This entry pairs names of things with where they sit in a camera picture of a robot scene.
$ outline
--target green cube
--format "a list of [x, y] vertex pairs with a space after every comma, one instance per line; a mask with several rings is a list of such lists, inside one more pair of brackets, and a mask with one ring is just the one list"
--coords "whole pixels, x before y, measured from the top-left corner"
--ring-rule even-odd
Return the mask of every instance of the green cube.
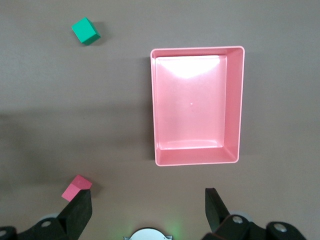
[[101, 38], [94, 24], [86, 17], [74, 24], [72, 30], [80, 42], [85, 45], [90, 45]]

